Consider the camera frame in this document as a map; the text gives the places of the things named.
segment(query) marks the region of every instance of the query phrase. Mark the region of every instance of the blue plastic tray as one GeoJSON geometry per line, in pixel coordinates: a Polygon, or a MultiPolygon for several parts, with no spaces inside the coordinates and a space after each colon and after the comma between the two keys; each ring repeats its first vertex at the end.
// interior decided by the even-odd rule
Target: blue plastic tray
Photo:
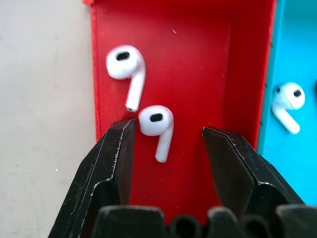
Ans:
{"type": "Polygon", "coordinates": [[[317,1],[280,0],[274,25],[258,152],[272,163],[308,205],[317,205],[317,1]],[[304,106],[289,111],[301,126],[290,134],[270,109],[275,89],[295,82],[304,106]]]}

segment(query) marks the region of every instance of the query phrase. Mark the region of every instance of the white earbud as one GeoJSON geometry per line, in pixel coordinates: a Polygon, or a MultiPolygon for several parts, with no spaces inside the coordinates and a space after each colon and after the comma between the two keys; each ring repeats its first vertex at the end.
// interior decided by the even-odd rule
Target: white earbud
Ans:
{"type": "Polygon", "coordinates": [[[301,128],[286,110],[297,110],[304,103],[304,90],[296,83],[286,83],[276,90],[272,103],[272,111],[277,119],[292,134],[297,134],[301,128]]]}
{"type": "Polygon", "coordinates": [[[159,135],[155,158],[161,163],[166,162],[174,130],[173,113],[161,105],[149,106],[139,113],[139,123],[144,135],[159,135]]]}
{"type": "Polygon", "coordinates": [[[106,57],[106,67],[114,79],[131,78],[125,107],[136,112],[139,108],[145,82],[145,62],[141,53],[133,46],[123,45],[112,49],[106,57]]]}

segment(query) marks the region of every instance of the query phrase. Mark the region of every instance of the red container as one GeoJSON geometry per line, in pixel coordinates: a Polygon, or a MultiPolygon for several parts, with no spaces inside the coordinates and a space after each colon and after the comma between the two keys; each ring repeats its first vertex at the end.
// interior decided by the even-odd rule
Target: red container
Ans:
{"type": "Polygon", "coordinates": [[[130,203],[160,207],[169,223],[192,214],[206,221],[220,205],[202,137],[203,126],[240,133],[255,147],[275,0],[87,0],[91,3],[97,138],[125,110],[130,80],[114,80],[105,58],[135,46],[147,76],[140,109],[161,104],[174,113],[167,162],[158,137],[137,124],[130,203]]]}

